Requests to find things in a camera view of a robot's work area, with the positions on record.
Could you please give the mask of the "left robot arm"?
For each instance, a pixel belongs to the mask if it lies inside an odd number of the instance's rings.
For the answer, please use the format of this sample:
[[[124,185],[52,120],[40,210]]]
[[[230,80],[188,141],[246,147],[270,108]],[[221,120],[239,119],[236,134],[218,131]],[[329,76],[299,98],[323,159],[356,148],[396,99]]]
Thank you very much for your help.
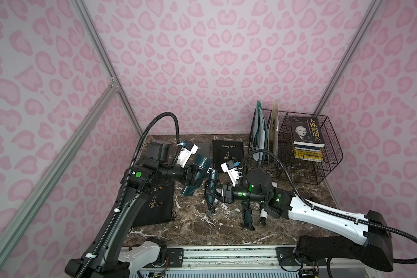
[[[209,175],[211,159],[185,142],[177,162],[169,163],[169,144],[152,142],[145,157],[125,171],[112,212],[80,258],[71,259],[65,273],[71,278],[128,278],[131,263],[119,260],[125,237],[154,187],[169,182],[183,185],[182,195],[192,196]]]

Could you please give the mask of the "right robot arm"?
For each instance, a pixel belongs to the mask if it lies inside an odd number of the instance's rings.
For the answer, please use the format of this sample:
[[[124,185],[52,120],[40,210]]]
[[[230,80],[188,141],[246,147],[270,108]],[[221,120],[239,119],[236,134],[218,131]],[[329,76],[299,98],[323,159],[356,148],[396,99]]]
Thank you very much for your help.
[[[232,204],[235,201],[258,203],[269,216],[306,222],[335,233],[335,236],[300,236],[292,258],[299,264],[324,259],[355,259],[373,269],[393,270],[392,236],[380,228],[362,224],[384,224],[383,217],[370,211],[366,215],[348,213],[315,202],[307,205],[294,192],[276,187],[270,176],[260,170],[248,172],[242,182],[206,185],[208,201]]]

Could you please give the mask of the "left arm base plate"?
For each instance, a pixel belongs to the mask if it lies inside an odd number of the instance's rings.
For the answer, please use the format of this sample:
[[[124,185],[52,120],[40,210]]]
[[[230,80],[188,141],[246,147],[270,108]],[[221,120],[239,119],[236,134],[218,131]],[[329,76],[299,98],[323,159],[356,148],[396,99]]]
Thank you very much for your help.
[[[183,260],[183,248],[167,248],[159,253],[159,258],[154,263],[147,264],[144,268],[181,268]]]

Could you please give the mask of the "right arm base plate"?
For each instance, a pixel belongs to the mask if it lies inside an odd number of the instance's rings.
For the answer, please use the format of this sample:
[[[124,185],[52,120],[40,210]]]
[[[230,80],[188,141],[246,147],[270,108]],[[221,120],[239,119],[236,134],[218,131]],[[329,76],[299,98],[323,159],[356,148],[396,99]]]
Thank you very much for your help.
[[[303,267],[307,266],[326,266],[325,259],[319,259],[316,261],[308,260],[307,258],[295,255],[294,253],[295,247],[293,246],[283,246],[283,247],[276,247],[276,257],[278,259],[278,263],[282,267],[295,267],[299,268],[301,265]]]

